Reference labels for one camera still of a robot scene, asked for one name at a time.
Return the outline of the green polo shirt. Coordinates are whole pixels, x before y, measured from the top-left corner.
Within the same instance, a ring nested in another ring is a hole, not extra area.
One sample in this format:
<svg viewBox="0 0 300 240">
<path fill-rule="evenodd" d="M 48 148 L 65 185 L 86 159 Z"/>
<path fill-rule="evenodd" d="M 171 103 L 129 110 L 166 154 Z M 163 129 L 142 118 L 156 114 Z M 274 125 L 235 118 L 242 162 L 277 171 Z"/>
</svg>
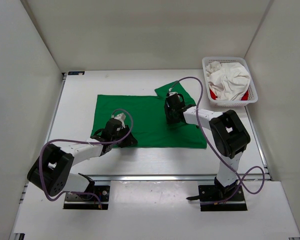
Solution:
<svg viewBox="0 0 300 240">
<path fill-rule="evenodd" d="M 194 124 L 183 122 L 168 124 L 164 110 L 169 88 L 182 94 L 187 105 L 195 100 L 180 83 L 173 82 L 156 88 L 153 95 L 105 95 L 96 99 L 94 121 L 91 133 L 106 126 L 116 109 L 124 109 L 133 119 L 132 135 L 138 141 L 138 148 L 192 148 L 205 149 L 207 142 L 202 132 Z"/>
</svg>

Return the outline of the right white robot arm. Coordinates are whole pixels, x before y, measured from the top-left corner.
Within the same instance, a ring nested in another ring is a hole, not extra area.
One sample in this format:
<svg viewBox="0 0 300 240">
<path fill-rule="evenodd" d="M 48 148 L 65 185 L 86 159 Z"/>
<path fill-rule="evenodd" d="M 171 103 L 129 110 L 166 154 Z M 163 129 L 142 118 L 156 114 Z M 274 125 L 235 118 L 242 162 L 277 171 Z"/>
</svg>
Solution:
<svg viewBox="0 0 300 240">
<path fill-rule="evenodd" d="M 219 201 L 228 199 L 235 192 L 240 159 L 251 141 L 237 113 L 234 110 L 217 112 L 199 109 L 195 104 L 186 105 L 183 95 L 177 92 L 166 94 L 164 111 L 168 124 L 185 123 L 211 131 L 217 155 L 221 157 L 214 178 L 214 193 Z"/>
</svg>

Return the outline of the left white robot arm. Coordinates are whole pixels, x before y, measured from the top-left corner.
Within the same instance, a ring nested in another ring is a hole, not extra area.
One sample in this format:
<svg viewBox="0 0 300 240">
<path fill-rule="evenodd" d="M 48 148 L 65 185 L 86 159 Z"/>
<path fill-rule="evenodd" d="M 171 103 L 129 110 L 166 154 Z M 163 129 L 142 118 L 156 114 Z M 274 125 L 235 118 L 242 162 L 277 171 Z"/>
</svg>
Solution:
<svg viewBox="0 0 300 240">
<path fill-rule="evenodd" d="M 125 114 L 113 115 L 104 128 L 98 129 L 87 141 L 69 141 L 69 146 L 60 147 L 55 140 L 41 149 L 39 157 L 30 168 L 27 180 L 44 191 L 50 201 L 61 193 L 78 195 L 84 201 L 98 200 L 95 182 L 85 174 L 71 173 L 71 168 L 83 161 L 104 156 L 113 147 L 127 148 L 138 141 L 125 124 Z"/>
</svg>

